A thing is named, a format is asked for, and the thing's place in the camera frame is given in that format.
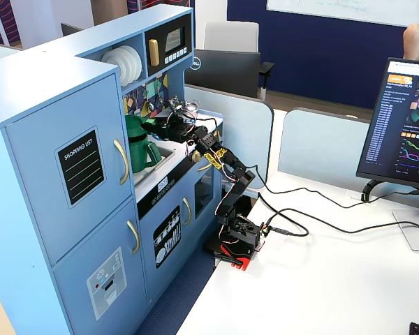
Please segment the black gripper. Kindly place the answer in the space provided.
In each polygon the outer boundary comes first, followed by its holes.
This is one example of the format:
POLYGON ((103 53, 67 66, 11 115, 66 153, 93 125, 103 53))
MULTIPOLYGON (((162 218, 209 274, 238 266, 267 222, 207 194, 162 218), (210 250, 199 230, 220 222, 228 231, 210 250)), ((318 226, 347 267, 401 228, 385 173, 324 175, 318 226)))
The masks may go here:
POLYGON ((169 140, 173 142, 186 142, 192 139, 195 124, 185 122, 178 114, 171 114, 162 123, 155 123, 157 132, 152 131, 151 135, 157 140, 169 140))

